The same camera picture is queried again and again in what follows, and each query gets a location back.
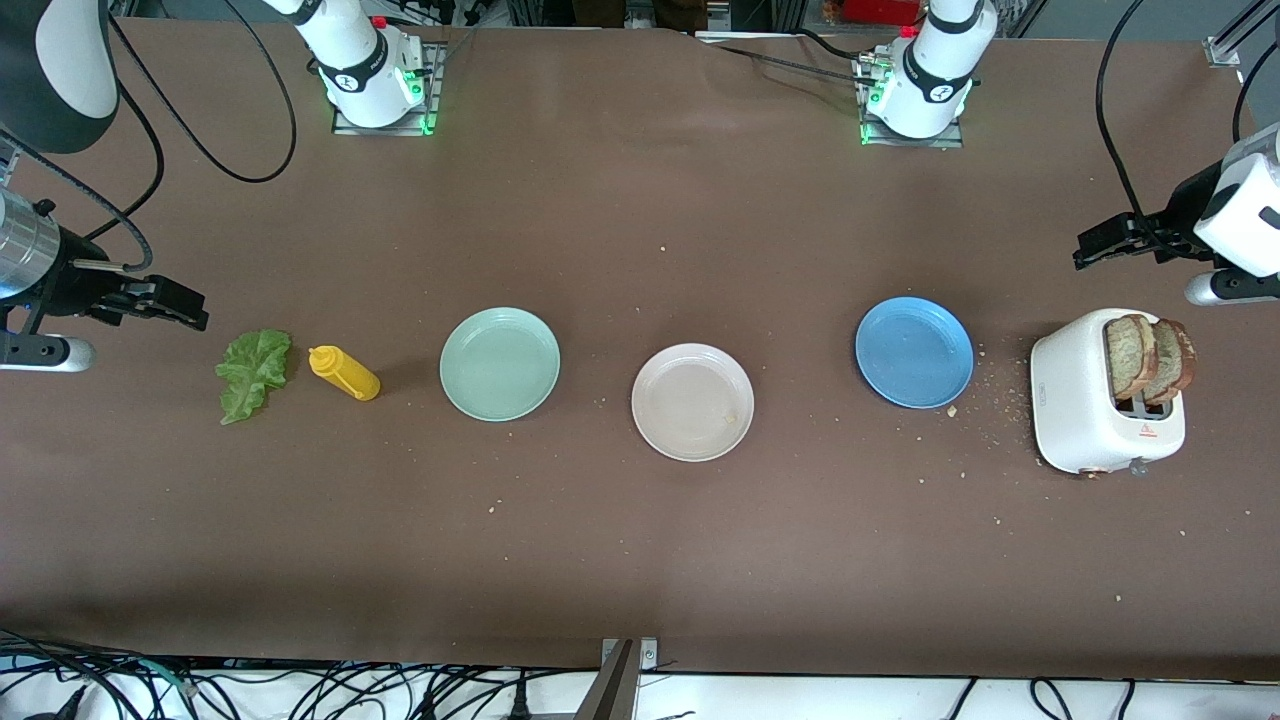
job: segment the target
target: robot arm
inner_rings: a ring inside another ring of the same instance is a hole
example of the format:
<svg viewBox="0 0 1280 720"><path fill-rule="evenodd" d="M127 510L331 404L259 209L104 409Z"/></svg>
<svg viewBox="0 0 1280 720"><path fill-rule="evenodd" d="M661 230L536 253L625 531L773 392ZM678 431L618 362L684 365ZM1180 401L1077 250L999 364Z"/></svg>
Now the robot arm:
<svg viewBox="0 0 1280 720"><path fill-rule="evenodd" d="M1280 123L1247 137L1221 161L1183 181L1160 213L1147 217L1151 234L1133 213L1121 213L1080 233L1076 269L1124 255L1152 254L1211 261L1215 270L1187 286L1194 305L1280 299Z"/></svg>
<svg viewBox="0 0 1280 720"><path fill-rule="evenodd" d="M358 0L265 0L291 19L320 61L329 99L362 127L401 119L421 101L421 44L375 28ZM115 67L106 0L0 1L0 127L37 152L77 152L115 118ZM124 315L164 318L204 331L204 296L163 275L114 272L106 254L60 227L52 202L32 205L0 187L0 369L79 372L93 348L44 336L46 315L84 315L119 325ZM9 329L15 307L23 327Z"/></svg>
<svg viewBox="0 0 1280 720"><path fill-rule="evenodd" d="M106 3L0 3L0 124L41 152L78 152L115 119Z"/></svg>
<svg viewBox="0 0 1280 720"><path fill-rule="evenodd" d="M996 24L991 0L933 0L920 33L890 46L888 74L867 110L899 135L937 136L964 110Z"/></svg>
<svg viewBox="0 0 1280 720"><path fill-rule="evenodd" d="M422 42L375 28L360 0L262 0L292 22L320 63L329 101L352 123L379 128L422 100L406 73L422 69Z"/></svg>

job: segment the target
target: light green plate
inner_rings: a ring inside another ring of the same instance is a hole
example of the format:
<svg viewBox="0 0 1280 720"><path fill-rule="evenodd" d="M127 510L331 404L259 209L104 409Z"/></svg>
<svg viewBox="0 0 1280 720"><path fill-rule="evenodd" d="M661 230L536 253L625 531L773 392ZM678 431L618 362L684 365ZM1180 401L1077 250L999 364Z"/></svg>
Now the light green plate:
<svg viewBox="0 0 1280 720"><path fill-rule="evenodd" d="M477 420L534 411L559 377L559 346L547 323L516 307L490 307L458 325L440 352L449 402Z"/></svg>

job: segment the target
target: lettuce leaf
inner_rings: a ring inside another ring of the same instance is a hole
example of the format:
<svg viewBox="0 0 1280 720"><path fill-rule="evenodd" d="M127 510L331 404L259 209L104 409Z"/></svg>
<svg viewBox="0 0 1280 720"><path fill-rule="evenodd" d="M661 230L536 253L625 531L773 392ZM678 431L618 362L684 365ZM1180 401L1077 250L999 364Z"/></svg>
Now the lettuce leaf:
<svg viewBox="0 0 1280 720"><path fill-rule="evenodd" d="M227 380L223 391L223 424L247 420L266 401L266 388L282 388L284 359L293 341L280 331L244 333L227 346L223 363L214 369Z"/></svg>

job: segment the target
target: toast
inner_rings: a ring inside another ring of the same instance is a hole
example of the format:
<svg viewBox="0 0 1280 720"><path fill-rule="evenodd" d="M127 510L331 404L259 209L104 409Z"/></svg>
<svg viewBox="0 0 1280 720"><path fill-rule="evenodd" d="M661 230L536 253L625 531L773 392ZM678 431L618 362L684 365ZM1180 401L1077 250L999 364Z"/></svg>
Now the toast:
<svg viewBox="0 0 1280 720"><path fill-rule="evenodd" d="M1164 405L1187 389L1196 377L1196 347L1187 337L1187 328L1176 320L1160 320L1152 325L1160 368L1143 389L1147 405Z"/></svg>
<svg viewBox="0 0 1280 720"><path fill-rule="evenodd" d="M1160 370L1156 333L1144 315L1125 315L1106 324L1111 395L1132 400Z"/></svg>

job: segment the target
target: yellow bottle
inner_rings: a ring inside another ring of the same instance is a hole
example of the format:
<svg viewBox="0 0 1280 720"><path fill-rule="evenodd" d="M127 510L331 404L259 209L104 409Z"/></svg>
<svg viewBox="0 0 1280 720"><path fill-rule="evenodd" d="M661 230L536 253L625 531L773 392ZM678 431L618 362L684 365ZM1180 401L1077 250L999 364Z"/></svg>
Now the yellow bottle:
<svg viewBox="0 0 1280 720"><path fill-rule="evenodd" d="M308 352L307 360L311 364L311 372L316 375L329 380L356 400L367 401L378 397L378 391L383 387L378 375L370 373L369 368L357 363L342 348L321 345L312 347Z"/></svg>

